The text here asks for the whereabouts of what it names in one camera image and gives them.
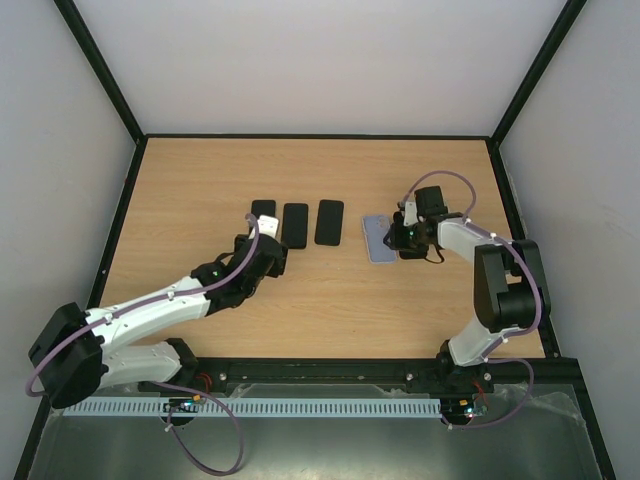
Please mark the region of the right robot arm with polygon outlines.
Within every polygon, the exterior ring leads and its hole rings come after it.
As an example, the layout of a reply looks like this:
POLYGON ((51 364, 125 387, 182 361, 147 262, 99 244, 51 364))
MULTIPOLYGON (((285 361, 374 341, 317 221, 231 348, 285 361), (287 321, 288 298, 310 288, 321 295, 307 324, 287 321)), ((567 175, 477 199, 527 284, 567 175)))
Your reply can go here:
POLYGON ((485 363, 500 345, 535 331, 549 315, 550 300, 538 245, 507 240, 472 222, 468 212, 451 212, 438 186, 408 193, 398 203, 383 243, 404 260, 454 253, 473 267, 473 316, 445 341, 449 357, 436 367, 445 390, 460 390, 471 366, 485 363))

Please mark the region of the phone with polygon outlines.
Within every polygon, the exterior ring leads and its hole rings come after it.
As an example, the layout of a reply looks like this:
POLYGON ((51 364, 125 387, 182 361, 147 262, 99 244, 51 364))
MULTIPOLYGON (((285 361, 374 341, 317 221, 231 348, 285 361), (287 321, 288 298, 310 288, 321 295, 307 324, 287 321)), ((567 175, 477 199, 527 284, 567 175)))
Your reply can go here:
POLYGON ((281 241, 289 248, 307 246, 309 208, 305 203, 286 203, 283 207, 281 241))
POLYGON ((256 218, 261 216, 276 216, 276 201, 273 199, 256 199, 251 203, 251 214, 256 218))

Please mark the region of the black smartphone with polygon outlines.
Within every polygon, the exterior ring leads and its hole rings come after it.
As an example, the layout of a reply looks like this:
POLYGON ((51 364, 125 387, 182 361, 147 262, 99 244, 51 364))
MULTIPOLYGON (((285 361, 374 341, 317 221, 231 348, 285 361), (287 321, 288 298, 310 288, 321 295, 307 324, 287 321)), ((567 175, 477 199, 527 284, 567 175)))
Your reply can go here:
POLYGON ((339 246, 342 238, 344 203, 340 200, 319 201, 314 242, 322 246, 339 246))

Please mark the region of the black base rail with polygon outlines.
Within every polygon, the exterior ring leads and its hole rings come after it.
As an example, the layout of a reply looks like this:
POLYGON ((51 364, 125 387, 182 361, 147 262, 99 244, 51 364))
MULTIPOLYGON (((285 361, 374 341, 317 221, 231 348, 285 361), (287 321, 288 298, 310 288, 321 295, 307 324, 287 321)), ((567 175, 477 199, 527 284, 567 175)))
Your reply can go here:
POLYGON ((428 359, 258 359, 205 358, 172 385, 209 388, 229 394, 241 385, 374 385, 434 398, 463 398, 492 393, 488 368, 455 367, 447 360, 428 359))

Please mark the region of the black enclosure frame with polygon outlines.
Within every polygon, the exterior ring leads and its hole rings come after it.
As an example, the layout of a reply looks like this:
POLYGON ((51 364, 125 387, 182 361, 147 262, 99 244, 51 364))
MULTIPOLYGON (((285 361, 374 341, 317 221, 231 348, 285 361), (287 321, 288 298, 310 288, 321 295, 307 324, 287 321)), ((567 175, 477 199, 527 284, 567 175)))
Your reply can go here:
MULTIPOLYGON (((103 90, 106 92, 116 112, 120 116, 128 133, 135 143, 135 150, 132 156, 129 170, 124 181, 123 190, 119 199, 115 216, 109 230, 106 245, 100 260, 99 268, 96 273, 91 294, 89 296, 88 306, 96 306, 97 301, 101 299, 108 273, 115 254, 115 249, 119 241, 119 237, 124 225, 125 216, 129 208, 130 200, 134 191, 138 172, 142 164, 142 156, 147 146, 148 140, 151 138, 239 138, 239 139, 304 139, 304 140, 430 140, 430 141, 472 141, 483 140, 486 143, 489 158, 496 179, 498 191, 501 196, 504 212, 512 234, 517 239, 524 237, 524 227, 521 221, 520 213, 517 210, 513 188, 507 179, 507 172, 500 153, 500 146, 505 140, 510 129, 513 127, 516 119, 520 115, 532 92, 538 85, 545 70, 553 60, 562 42, 569 34, 571 27, 579 18, 588 1, 566 1, 560 11, 557 19, 554 21, 552 28, 547 34, 542 46, 540 47, 531 66, 527 70, 521 84, 512 100, 510 101, 504 115, 500 119, 498 126, 490 136, 481 135, 417 135, 417 134, 339 134, 339 133, 168 133, 168 134, 146 134, 139 126, 135 116, 129 107, 125 96, 123 95, 116 79, 113 77, 107 62, 105 61, 100 49, 95 42, 90 29, 86 25, 79 9, 74 1, 53 1, 64 19, 69 31, 74 36, 76 43, 82 50, 87 62, 91 65, 96 77, 101 83, 103 90)), ((559 348, 553 350, 551 347, 558 347, 553 324, 551 320, 543 322, 542 338, 545 355, 544 360, 534 360, 534 367, 542 369, 540 373, 549 373, 547 378, 549 384, 551 380, 559 380, 561 369, 569 367, 577 369, 580 381, 582 382, 583 391, 578 391, 578 405, 581 413, 586 416, 586 427, 589 438, 594 447, 595 459, 600 470, 600 474, 604 479, 615 479, 615 473, 608 455, 604 439, 602 437, 598 421, 589 398, 588 390, 584 385, 584 377, 578 366, 576 359, 561 357, 559 348)), ((14 479, 27 479, 32 472, 33 464, 37 456, 37 449, 45 429, 46 421, 50 415, 50 405, 48 400, 42 400, 29 436, 21 455, 20 461, 14 474, 14 479)))

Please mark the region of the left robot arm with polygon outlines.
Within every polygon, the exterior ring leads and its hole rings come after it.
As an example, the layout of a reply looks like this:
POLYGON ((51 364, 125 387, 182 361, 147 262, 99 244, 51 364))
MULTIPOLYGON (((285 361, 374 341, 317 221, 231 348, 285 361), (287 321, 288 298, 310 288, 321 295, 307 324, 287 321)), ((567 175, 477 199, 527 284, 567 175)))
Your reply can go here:
POLYGON ((29 349, 34 370, 26 395, 44 396, 62 409, 107 387, 179 377, 190 363, 187 348, 176 340, 151 346, 140 340, 239 307, 264 278, 283 274, 287 255, 287 247, 268 234, 240 235, 233 252, 159 291, 109 307, 57 308, 29 349))

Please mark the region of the lilac phone case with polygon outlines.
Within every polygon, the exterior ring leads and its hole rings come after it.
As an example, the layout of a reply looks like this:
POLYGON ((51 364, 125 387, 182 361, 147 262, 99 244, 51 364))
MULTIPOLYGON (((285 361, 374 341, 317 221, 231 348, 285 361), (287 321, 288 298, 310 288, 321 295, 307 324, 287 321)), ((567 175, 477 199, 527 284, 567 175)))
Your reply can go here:
POLYGON ((366 215, 362 217, 362 227, 369 261, 374 265, 392 264, 397 260, 397 254, 385 243, 384 238, 389 232, 391 223, 384 215, 366 215))

